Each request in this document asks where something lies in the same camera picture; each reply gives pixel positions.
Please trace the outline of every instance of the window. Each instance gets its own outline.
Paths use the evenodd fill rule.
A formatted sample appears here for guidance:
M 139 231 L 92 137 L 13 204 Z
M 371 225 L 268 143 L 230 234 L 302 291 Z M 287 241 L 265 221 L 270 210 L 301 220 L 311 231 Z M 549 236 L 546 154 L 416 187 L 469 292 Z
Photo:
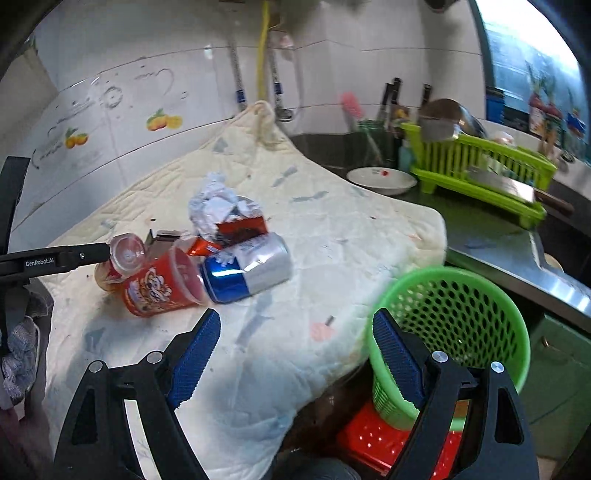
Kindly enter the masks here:
M 496 87 L 505 104 L 529 111 L 529 63 L 555 79 L 554 103 L 566 118 L 576 108 L 589 125 L 589 110 L 579 63 L 549 20 L 527 0 L 476 0 L 491 48 Z

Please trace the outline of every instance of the clear plastic cup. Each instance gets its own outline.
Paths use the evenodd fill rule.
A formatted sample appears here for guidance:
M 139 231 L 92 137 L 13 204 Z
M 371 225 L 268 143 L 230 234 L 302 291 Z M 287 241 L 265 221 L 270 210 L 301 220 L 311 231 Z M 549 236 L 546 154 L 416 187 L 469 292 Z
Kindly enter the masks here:
M 123 283 L 123 301 L 139 317 L 150 317 L 209 301 L 197 267 L 180 248 L 172 247 Z

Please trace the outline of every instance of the yellow hose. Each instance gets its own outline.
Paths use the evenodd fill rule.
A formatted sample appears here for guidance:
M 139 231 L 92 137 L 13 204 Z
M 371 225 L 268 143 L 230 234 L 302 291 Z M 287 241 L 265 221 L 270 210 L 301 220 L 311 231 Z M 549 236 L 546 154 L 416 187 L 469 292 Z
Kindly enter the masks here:
M 262 30 L 256 56 L 256 85 L 258 99 L 267 100 L 267 83 L 265 82 L 265 52 L 267 50 L 267 34 L 269 32 L 269 0 L 262 2 Z

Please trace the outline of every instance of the black object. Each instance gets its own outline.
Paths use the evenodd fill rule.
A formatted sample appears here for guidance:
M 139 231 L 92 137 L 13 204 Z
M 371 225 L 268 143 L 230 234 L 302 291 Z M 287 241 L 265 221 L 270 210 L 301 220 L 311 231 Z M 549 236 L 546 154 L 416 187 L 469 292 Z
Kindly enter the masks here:
M 470 400 L 449 478 L 537 480 L 538 465 L 528 424 L 504 367 L 499 362 L 485 369 L 461 367 L 443 352 L 431 354 L 418 336 L 402 332 L 387 309 L 379 310 L 378 315 L 387 319 L 416 362 L 426 395 L 410 437 L 386 478 L 430 479 L 446 441 L 456 401 Z M 399 368 L 392 370 L 393 375 L 400 373 Z
M 428 83 L 423 83 L 423 98 L 421 98 L 421 108 L 423 108 L 426 104 L 429 103 L 431 99 L 431 92 L 433 91 L 433 87 Z
M 167 396 L 175 382 L 186 381 L 186 371 L 182 370 L 185 354 L 203 349 L 199 340 L 210 322 L 215 322 L 219 334 L 219 315 L 207 309 L 191 332 L 175 336 L 164 352 L 151 352 L 136 365 L 108 368 L 104 362 L 95 361 L 88 366 L 61 430 L 54 480 L 143 478 L 124 400 L 137 401 L 162 480 L 207 479 Z M 198 355 L 209 358 L 214 345 Z
M 0 332 L 8 337 L 6 327 L 6 300 L 16 290 L 28 295 L 25 285 L 29 279 L 65 273 L 81 265 L 107 261 L 111 249 L 107 244 L 52 247 L 7 254 L 12 220 L 21 198 L 30 158 L 8 157 L 0 171 Z M 8 352 L 6 342 L 0 345 L 0 359 Z
M 378 122 L 385 122 L 386 121 L 386 104 L 388 103 L 388 99 L 390 98 L 390 94 L 392 92 L 392 88 L 394 86 L 391 83 L 386 83 L 384 86 L 384 94 L 382 95 L 382 103 L 380 103 L 378 114 L 376 116 L 376 120 Z
M 390 104 L 391 105 L 398 105 L 398 97 L 400 95 L 400 86 L 402 85 L 402 80 L 400 77 L 396 77 L 392 80 L 392 91 L 391 91 L 391 98 Z
M 160 352 L 151 352 L 138 364 L 127 367 L 109 369 L 100 361 L 89 365 L 61 431 L 54 480 L 143 478 L 129 433 L 124 399 L 138 402 L 146 437 L 163 480 L 207 479 L 166 395 L 173 384 L 176 363 L 214 315 L 217 313 L 208 309 L 191 332 L 173 339 L 156 363 L 150 362 L 150 356 Z M 386 309 L 376 315 L 385 316 L 403 339 L 402 345 L 397 345 L 410 354 L 405 358 L 411 358 L 420 367 L 425 392 L 421 413 L 386 478 L 429 480 L 446 441 L 456 401 L 470 400 L 449 479 L 538 480 L 527 422 L 513 382 L 502 365 L 494 362 L 486 369 L 461 367 L 445 355 L 431 354 L 418 336 L 402 332 Z
M 534 135 L 530 132 L 530 115 L 507 105 L 503 110 L 503 125 Z

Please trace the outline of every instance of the metal pot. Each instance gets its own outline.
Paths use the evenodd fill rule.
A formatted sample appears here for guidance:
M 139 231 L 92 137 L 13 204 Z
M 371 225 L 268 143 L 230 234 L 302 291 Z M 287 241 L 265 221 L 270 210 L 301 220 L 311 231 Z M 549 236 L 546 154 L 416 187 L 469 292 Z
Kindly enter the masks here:
M 482 124 L 455 100 L 442 98 L 418 111 L 418 124 L 424 142 L 456 140 L 460 133 L 486 138 Z

